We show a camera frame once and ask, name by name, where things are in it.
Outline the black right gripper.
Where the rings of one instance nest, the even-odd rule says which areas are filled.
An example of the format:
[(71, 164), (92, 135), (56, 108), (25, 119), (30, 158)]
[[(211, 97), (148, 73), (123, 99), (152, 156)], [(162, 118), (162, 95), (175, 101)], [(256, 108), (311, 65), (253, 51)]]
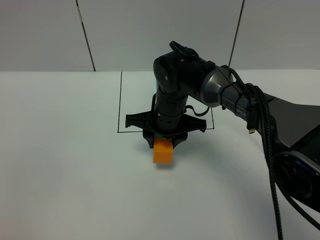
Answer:
[(188, 132), (207, 129), (207, 122), (185, 114), (188, 96), (184, 94), (156, 93), (152, 97), (151, 110), (127, 114), (125, 127), (142, 129), (142, 136), (149, 148), (154, 148), (155, 134), (172, 137), (173, 149), (188, 138)]

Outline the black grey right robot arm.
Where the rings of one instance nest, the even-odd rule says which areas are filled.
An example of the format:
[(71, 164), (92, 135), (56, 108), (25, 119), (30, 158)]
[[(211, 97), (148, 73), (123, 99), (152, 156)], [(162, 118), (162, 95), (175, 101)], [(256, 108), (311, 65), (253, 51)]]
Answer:
[(202, 59), (196, 51), (175, 41), (171, 52), (153, 62), (157, 81), (151, 110), (128, 114), (127, 127), (142, 129), (152, 146), (156, 135), (174, 146), (191, 131), (206, 130), (206, 121), (186, 114), (192, 97), (209, 108), (222, 107), (271, 141), (275, 182), (285, 196), (311, 209), (320, 209), (320, 108), (294, 104), (243, 83), (232, 68)]

